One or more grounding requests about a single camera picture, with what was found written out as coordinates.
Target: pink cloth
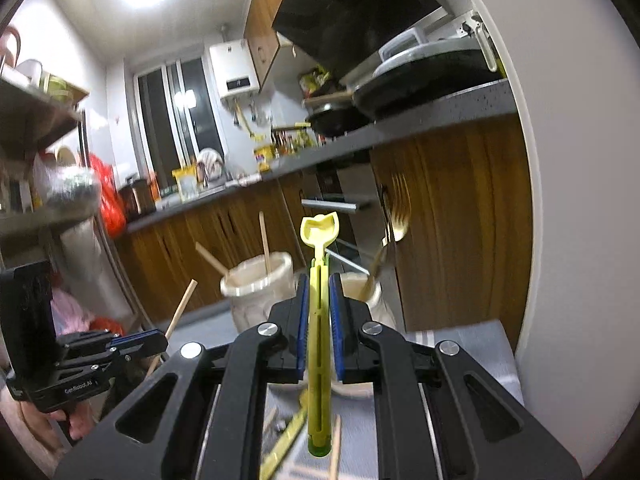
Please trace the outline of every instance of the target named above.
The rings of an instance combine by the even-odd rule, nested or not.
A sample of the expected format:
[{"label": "pink cloth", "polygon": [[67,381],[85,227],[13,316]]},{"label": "pink cloth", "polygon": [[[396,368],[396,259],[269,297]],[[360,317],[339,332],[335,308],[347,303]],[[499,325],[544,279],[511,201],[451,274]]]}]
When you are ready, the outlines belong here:
[{"label": "pink cloth", "polygon": [[72,295],[60,288],[52,289],[51,315],[56,327],[56,335],[71,334],[73,332],[87,332],[89,323],[95,316],[87,312]]}]

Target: window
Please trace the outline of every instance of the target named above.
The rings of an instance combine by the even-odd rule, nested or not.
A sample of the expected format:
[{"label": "window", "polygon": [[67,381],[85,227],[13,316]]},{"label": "window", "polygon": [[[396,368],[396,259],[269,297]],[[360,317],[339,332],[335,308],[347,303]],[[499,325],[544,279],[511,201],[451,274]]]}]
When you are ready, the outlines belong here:
[{"label": "window", "polygon": [[202,58],[139,74],[134,87],[146,164],[161,190],[175,184],[172,171],[188,166],[200,150],[224,156]]}]

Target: red plastic bag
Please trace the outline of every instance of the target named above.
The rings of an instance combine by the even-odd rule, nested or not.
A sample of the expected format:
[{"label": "red plastic bag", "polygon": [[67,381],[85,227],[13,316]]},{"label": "red plastic bag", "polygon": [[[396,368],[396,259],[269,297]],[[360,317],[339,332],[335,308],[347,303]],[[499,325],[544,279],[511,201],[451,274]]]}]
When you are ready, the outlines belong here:
[{"label": "red plastic bag", "polygon": [[113,168],[107,166],[93,153],[89,154],[89,165],[94,169],[102,184],[102,196],[100,198],[100,214],[104,220],[107,234],[111,238],[122,234],[127,226],[124,216],[124,204],[116,191],[113,180]]}]

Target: yellow plastic tool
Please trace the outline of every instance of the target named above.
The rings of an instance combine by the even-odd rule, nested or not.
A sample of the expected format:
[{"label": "yellow plastic tool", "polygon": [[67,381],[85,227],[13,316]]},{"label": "yellow plastic tool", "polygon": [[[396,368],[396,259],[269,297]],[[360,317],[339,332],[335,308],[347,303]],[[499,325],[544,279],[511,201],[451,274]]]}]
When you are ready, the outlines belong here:
[{"label": "yellow plastic tool", "polygon": [[306,367],[309,377],[308,448],[314,456],[331,451],[331,329],[329,325],[329,266],[324,250],[340,231],[338,214],[303,218],[300,238],[315,248],[309,280],[309,329]]},{"label": "yellow plastic tool", "polygon": [[300,395],[300,409],[293,416],[291,422],[287,424],[287,429],[273,446],[271,452],[264,459],[264,462],[260,465],[260,480],[269,480],[273,473],[282,462],[291,444],[300,433],[302,426],[305,425],[306,411],[308,408],[308,393],[302,392]]}]

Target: wooden cabinet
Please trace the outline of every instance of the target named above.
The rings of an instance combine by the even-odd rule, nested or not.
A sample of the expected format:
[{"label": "wooden cabinet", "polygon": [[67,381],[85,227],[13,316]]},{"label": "wooden cabinet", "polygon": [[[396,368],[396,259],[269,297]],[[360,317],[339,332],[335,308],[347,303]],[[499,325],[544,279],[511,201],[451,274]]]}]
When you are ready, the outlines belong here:
[{"label": "wooden cabinet", "polygon": [[221,276],[195,251],[195,244],[201,243],[228,268],[262,254],[259,211],[264,212],[270,250],[289,253],[294,269],[303,266],[298,232],[276,181],[238,190],[116,240],[131,284],[152,321],[171,319],[191,278],[198,286],[187,311],[223,299]]},{"label": "wooden cabinet", "polygon": [[373,149],[380,184],[404,174],[412,218],[396,273],[406,328],[500,319],[515,347],[532,250],[529,167],[516,115]]},{"label": "wooden cabinet", "polygon": [[280,49],[280,41],[271,28],[282,0],[251,0],[244,28],[249,50],[254,58],[255,72],[260,86]]},{"label": "wooden cabinet", "polygon": [[[304,177],[302,172],[297,171],[283,176],[278,180],[278,183],[280,184],[282,196],[289,211],[293,228],[298,232],[302,224],[302,219],[305,216],[315,216],[319,211],[312,211],[302,205],[302,199],[305,198]],[[306,266],[310,267],[311,260],[314,259],[313,248],[301,242],[300,250],[302,251]]]}]

